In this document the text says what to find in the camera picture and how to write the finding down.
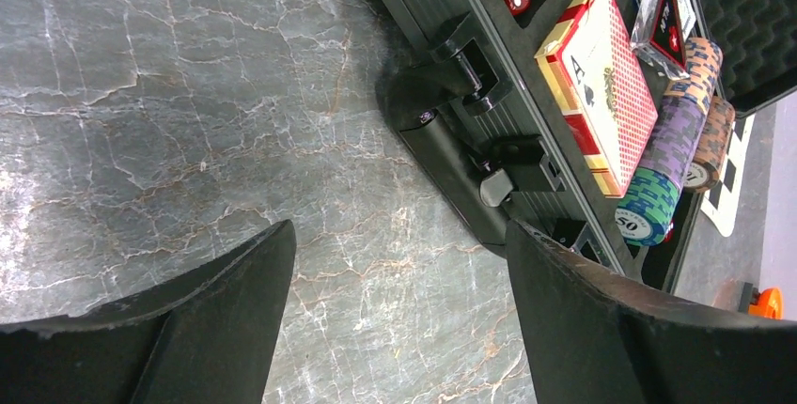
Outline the brown poker chip stack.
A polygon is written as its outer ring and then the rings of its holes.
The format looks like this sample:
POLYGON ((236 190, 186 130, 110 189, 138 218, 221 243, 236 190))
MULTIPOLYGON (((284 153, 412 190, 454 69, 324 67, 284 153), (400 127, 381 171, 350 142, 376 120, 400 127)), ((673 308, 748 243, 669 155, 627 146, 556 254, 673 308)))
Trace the brown poker chip stack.
POLYGON ((735 119, 734 107, 721 97, 714 96, 685 176, 683 189, 686 192, 704 193, 720 181, 735 119))

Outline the black red all-in triangle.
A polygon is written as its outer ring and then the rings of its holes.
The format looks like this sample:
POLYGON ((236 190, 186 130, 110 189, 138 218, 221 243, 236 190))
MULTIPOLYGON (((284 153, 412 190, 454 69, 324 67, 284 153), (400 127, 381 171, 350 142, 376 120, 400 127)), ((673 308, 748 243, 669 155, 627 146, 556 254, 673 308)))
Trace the black red all-in triangle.
POLYGON ((651 54, 662 66, 672 69, 674 76, 680 76, 686 59, 678 0, 651 0, 651 8, 651 54))

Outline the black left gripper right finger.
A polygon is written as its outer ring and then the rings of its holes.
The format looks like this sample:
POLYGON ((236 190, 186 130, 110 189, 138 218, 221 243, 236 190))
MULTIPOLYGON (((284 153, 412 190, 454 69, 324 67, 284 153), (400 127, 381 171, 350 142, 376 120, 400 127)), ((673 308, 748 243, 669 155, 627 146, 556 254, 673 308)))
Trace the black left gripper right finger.
POLYGON ((531 225, 508 273, 540 403, 792 403, 796 325, 619 275, 531 225))

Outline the black poker case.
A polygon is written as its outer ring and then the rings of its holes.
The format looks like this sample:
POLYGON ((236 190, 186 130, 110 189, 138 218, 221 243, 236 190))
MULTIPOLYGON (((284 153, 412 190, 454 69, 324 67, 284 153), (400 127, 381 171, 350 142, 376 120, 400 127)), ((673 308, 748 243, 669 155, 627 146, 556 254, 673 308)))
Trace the black poker case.
POLYGON ((796 90, 796 0, 382 0, 421 54, 382 103, 473 236, 512 220, 651 287, 753 272, 756 137, 796 90))

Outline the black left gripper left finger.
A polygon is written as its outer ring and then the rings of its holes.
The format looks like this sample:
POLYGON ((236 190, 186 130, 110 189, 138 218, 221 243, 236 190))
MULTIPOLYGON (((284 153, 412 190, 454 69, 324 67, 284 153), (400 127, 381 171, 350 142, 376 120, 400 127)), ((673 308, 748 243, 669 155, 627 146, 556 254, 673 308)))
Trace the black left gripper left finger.
POLYGON ((296 255, 291 221, 80 317, 1 328, 5 403, 258 403, 296 255))

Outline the orange blue poker chip stack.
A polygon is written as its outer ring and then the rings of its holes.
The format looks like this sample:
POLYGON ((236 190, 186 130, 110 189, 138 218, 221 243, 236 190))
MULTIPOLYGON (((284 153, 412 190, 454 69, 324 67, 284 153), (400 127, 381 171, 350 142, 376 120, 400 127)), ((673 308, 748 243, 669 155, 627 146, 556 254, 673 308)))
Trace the orange blue poker chip stack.
POLYGON ((706 115, 723 64, 723 51, 713 40, 690 37, 685 40, 685 53, 688 77, 671 81, 664 96, 691 101, 706 115))

